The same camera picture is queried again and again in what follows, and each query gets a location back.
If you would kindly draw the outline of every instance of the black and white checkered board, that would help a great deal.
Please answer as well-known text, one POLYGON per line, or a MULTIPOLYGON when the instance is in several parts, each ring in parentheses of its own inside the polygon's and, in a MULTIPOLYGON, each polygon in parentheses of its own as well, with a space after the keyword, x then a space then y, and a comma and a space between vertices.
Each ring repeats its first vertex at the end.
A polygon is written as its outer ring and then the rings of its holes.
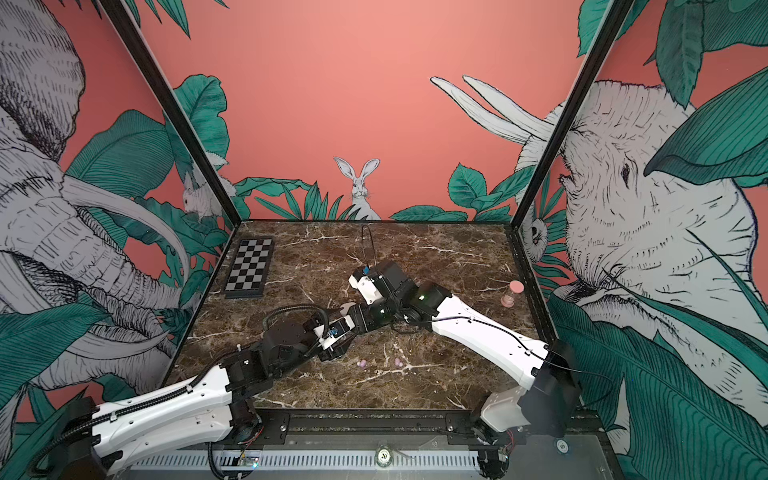
POLYGON ((226 298, 261 296, 275 242, 272 237, 241 240, 224 287, 226 298))

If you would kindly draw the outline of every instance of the pink wall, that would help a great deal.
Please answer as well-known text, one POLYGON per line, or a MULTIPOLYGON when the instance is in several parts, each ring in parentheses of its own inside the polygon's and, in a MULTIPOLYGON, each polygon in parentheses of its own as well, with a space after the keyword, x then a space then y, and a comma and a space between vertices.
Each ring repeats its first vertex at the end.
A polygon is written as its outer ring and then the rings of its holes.
MULTIPOLYGON (((567 0, 187 2, 191 39, 162 9, 161 24, 137 4, 172 86, 192 74, 221 80, 225 178, 317 180, 332 199, 346 195, 343 209, 351 182, 333 157, 358 174, 380 158, 366 186, 382 218, 414 204, 463 210, 447 192, 460 162, 489 188, 514 171, 520 146, 475 124, 430 77, 469 90, 462 75, 471 75, 542 118, 567 97, 583 59, 579 4, 567 0)), ((275 217, 248 205, 252 217, 275 217)))

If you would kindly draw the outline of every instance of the black cable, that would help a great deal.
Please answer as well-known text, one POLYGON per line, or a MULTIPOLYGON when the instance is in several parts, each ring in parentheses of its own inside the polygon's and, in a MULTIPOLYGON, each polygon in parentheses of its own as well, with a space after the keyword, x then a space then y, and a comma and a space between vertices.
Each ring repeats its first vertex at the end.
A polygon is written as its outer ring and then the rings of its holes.
POLYGON ((243 475, 242 472, 238 472, 237 475, 225 475, 221 470, 219 470, 218 465, 216 465, 216 462, 214 462, 214 443, 208 442, 208 468, 210 469, 210 472, 214 474, 214 477, 218 478, 219 480, 234 480, 235 478, 246 478, 248 475, 251 474, 253 470, 249 470, 243 475))
MULTIPOLYGON (((517 340, 517 341, 518 341, 518 343, 519 343, 519 344, 520 344, 520 345, 521 345, 521 346, 522 346, 522 347, 525 349, 525 351, 526 351, 526 352, 530 353, 531 355, 533 355, 533 356, 534 356, 534 357, 536 357, 537 359, 540 359, 540 360, 541 360, 542 362, 544 362, 544 363, 548 363, 549 365, 552 365, 552 366, 556 366, 556 367, 558 367, 559 369, 568 370, 569 372, 575 372, 575 373, 584 373, 585 375, 594 375, 594 376, 600 376, 600 377, 602 377, 602 378, 606 379, 608 382, 611 382, 611 384, 613 383, 613 379, 612 379, 611 377, 609 377, 609 376, 605 376, 605 375, 603 375, 602 373, 597 373, 597 372, 588 372, 588 371, 586 371, 586 370, 576 370, 576 369, 570 369, 570 368, 568 368, 568 367, 565 367, 565 366, 560 366, 560 365, 558 365, 557 363, 552 363, 552 362, 550 362, 550 361, 549 361, 549 360, 547 360, 547 359, 541 358, 539 355, 536 355, 536 353, 535 353, 533 350, 529 349, 529 348, 528 348, 528 346, 527 346, 527 345, 525 345, 525 344, 522 342, 522 340, 520 340, 520 339, 519 339, 519 338, 518 338, 518 337, 517 337, 517 336, 516 336, 514 333, 510 333, 508 330, 506 330, 506 329, 502 329, 500 326, 494 325, 493 323, 487 323, 487 322, 483 322, 482 320, 473 319, 473 318, 471 318, 470 316, 461 316, 461 315, 459 315, 459 316, 447 316, 446 318, 441 318, 441 319, 431 319, 431 320, 427 320, 427 321, 425 321, 425 322, 419 322, 419 323, 434 323, 434 322, 441 322, 441 321, 443 321, 443 320, 456 320, 456 319, 466 319, 466 320, 469 320, 469 322, 470 322, 470 323, 471 323, 471 322, 482 323, 483 325, 486 325, 486 326, 492 326, 493 328, 495 328, 495 329, 497 329, 497 330, 501 330, 502 332, 504 332, 504 333, 506 333, 507 335, 511 336, 513 339, 517 340)), ((595 400, 594 402, 589 402, 589 403, 588 403, 588 404, 586 404, 586 405, 591 405, 592 403, 596 403, 596 402, 598 402, 598 401, 600 401, 600 400, 602 400, 602 399, 606 398, 608 395, 610 395, 610 394, 611 394, 611 392, 613 392, 613 386, 612 386, 611 388, 609 388, 608 392, 607 392, 605 395, 603 395, 602 397, 600 397, 598 400, 595 400)))
POLYGON ((362 225, 360 227, 360 246, 362 247, 362 261, 365 262, 367 267, 370 267, 368 263, 368 257, 366 256, 366 228, 368 229, 368 238, 371 240, 371 250, 373 250, 373 265, 379 266, 379 261, 376 259, 376 245, 373 243, 373 233, 371 233, 371 227, 369 225, 362 225))
POLYGON ((289 306, 281 306, 280 308, 276 308, 269 312, 265 317, 264 320, 262 320, 262 327, 264 328, 264 332, 266 332, 268 329, 270 329, 270 320, 278 315, 281 315, 283 313, 288 312, 297 312, 300 310, 316 310, 320 316, 323 318, 323 336, 326 336, 328 334, 328 328, 330 325, 330 318, 328 317, 328 312, 326 309, 322 308, 320 305, 316 305, 314 303, 300 303, 298 305, 289 305, 289 306))
POLYGON ((179 389, 176 389, 172 392, 168 392, 165 395, 155 397, 153 399, 146 400, 141 403, 136 403, 134 405, 125 407, 124 409, 115 410, 112 413, 108 413, 105 415, 101 415, 96 417, 95 419, 88 420, 86 423, 83 423, 82 425, 78 425, 77 427, 68 430, 67 432, 62 433, 59 437, 56 439, 53 439, 50 443, 48 443, 44 448, 40 449, 34 457, 29 461, 29 464, 27 465, 27 475, 32 478, 42 478, 48 476, 48 473, 52 471, 52 467, 48 466, 47 468, 39 468, 38 464, 42 459, 44 459, 53 449, 55 449, 58 445, 60 445, 63 442, 66 442, 67 440, 71 439, 72 437, 76 435, 82 435, 82 433, 86 430, 90 430, 91 428, 95 427, 96 425, 99 425, 100 423, 104 423, 108 421, 112 416, 115 417, 127 415, 129 413, 138 412, 139 410, 146 409, 151 406, 158 405, 162 402, 166 402, 170 399, 176 398, 188 391, 188 388, 194 388, 196 387, 200 382, 203 381, 203 378, 205 375, 208 374, 208 372, 219 364, 221 360, 223 360, 225 357, 232 355, 234 353, 237 353, 237 350, 233 350, 230 352, 225 352, 217 356, 215 359, 211 360, 205 368, 203 368, 203 371, 197 375, 190 383, 187 385, 180 387, 179 389))

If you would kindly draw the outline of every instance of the rabbit ear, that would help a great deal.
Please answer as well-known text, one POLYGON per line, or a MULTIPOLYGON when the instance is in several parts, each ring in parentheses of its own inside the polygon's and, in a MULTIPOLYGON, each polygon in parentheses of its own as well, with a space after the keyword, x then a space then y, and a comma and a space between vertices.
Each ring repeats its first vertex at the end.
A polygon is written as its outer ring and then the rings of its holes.
POLYGON ((366 162, 366 166, 362 168, 362 173, 360 174, 360 178, 368 177, 370 174, 373 173, 373 171, 379 166, 379 159, 374 158, 373 160, 368 160, 366 162))
POLYGON ((355 178, 356 178, 355 169, 352 168, 352 165, 347 163, 347 161, 344 160, 343 158, 334 157, 333 160, 335 160, 336 164, 339 165, 339 170, 341 170, 341 173, 345 177, 347 177, 347 178, 349 178, 351 180, 355 180, 355 178))

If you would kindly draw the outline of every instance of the elephant eye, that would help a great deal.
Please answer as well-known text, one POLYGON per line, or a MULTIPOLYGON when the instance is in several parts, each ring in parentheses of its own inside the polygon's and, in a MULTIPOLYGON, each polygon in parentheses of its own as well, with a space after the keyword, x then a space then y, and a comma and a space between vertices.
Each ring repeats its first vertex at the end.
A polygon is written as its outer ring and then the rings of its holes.
POLYGON ((624 179, 624 185, 629 188, 629 165, 624 164, 624 167, 621 168, 621 178, 624 179))

